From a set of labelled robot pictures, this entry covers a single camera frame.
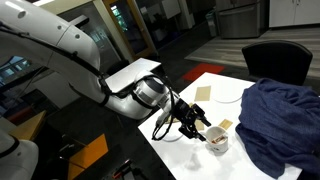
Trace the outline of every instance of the black chair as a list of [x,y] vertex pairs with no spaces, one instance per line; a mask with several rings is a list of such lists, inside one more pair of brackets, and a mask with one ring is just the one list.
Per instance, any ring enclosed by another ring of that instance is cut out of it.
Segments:
[[294,85],[303,85],[313,57],[304,46],[282,40],[254,43],[242,48],[242,53],[250,80],[270,78]]

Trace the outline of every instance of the small cup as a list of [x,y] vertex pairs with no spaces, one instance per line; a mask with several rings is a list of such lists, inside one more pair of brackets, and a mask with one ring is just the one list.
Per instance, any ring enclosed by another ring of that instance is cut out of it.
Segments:
[[[228,134],[225,129],[220,126],[213,126],[205,133],[201,133],[207,138],[207,143],[215,152],[226,152],[228,150]],[[213,140],[220,139],[220,141],[213,143]]]

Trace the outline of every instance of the navy towel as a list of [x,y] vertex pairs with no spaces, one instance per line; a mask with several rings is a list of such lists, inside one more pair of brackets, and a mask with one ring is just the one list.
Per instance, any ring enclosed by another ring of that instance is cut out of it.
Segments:
[[273,178],[285,163],[320,173],[320,98],[311,89],[261,79],[242,96],[236,132],[252,162]]

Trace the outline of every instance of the white table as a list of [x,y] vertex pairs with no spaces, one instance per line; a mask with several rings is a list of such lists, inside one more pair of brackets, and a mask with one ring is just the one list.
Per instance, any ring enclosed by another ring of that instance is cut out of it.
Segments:
[[[229,149],[223,154],[215,154],[209,150],[205,142],[188,139],[185,136],[175,142],[152,141],[152,131],[161,110],[139,126],[140,131],[176,179],[272,179],[251,162],[240,137],[235,132],[241,112],[241,99],[239,98],[243,90],[252,84],[248,81],[205,73],[180,93],[181,98],[187,103],[194,102],[197,87],[211,86],[210,101],[196,103],[206,112],[205,115],[213,126],[217,126],[223,119],[233,122],[227,130]],[[179,126],[180,123],[174,124],[168,135],[175,136]],[[297,179],[300,173],[301,169],[286,165],[285,173],[279,179]]]
[[114,75],[108,77],[106,82],[113,92],[119,92],[128,85],[132,84],[134,78],[143,70],[151,71],[160,66],[161,63],[140,58],[129,66],[121,69]]

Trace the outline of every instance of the glass door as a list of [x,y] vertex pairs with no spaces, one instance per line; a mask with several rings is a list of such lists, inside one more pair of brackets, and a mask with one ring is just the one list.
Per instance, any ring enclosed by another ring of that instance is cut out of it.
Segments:
[[131,55],[138,59],[154,52],[132,0],[103,0]]

